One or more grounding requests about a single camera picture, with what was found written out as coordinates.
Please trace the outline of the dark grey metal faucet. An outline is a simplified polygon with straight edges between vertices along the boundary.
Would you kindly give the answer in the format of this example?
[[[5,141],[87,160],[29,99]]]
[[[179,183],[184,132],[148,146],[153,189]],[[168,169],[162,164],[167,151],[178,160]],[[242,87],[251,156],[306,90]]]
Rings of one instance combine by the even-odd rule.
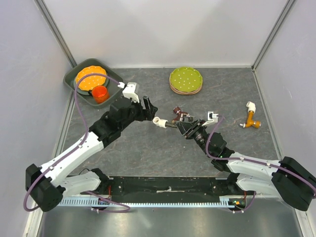
[[[176,128],[176,129],[178,129],[178,123],[176,123],[176,122],[166,122],[165,123],[165,128],[168,128],[168,127],[170,127],[170,128]]]

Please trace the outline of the white pvc elbow fitting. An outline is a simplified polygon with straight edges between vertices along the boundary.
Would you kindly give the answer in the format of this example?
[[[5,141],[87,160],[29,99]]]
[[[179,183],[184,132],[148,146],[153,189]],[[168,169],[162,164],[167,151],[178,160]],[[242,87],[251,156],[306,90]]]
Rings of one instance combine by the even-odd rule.
[[[153,123],[161,128],[166,128],[166,124],[168,123],[168,120],[166,119],[161,119],[159,117],[154,117],[153,118]]]

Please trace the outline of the orange faucet with white elbow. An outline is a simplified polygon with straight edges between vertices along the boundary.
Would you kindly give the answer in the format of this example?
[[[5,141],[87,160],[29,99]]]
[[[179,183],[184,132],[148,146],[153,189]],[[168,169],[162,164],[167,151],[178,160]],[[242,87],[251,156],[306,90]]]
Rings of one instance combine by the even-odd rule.
[[[254,120],[254,114],[256,112],[256,106],[253,102],[248,101],[246,103],[246,107],[248,108],[248,117],[246,120],[246,123],[240,123],[239,126],[242,128],[248,128],[248,127],[254,127],[254,128],[259,128],[261,127],[261,122],[258,120]]]

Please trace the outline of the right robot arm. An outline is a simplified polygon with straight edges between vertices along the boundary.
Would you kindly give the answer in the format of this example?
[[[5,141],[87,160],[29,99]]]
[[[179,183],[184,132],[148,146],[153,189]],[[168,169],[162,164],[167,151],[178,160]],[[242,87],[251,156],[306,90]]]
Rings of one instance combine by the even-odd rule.
[[[176,121],[175,125],[185,139],[197,143],[215,168],[233,175],[226,182],[229,193],[235,195],[243,190],[270,194],[301,211],[307,211],[316,198],[316,178],[294,158],[267,160],[235,152],[227,147],[220,133],[208,133],[208,122],[201,119]]]

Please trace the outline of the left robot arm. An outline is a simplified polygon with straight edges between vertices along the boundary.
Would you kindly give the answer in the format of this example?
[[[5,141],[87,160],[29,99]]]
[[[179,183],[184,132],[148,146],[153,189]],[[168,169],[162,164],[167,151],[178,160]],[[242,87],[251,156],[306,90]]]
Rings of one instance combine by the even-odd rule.
[[[26,211],[40,209],[48,212],[66,196],[95,191],[104,194],[108,190],[108,177],[100,169],[84,175],[69,174],[92,155],[117,140],[121,133],[135,121],[152,121],[158,108],[145,96],[143,102],[121,97],[84,135],[67,150],[41,166],[31,164],[26,168],[23,206]]]

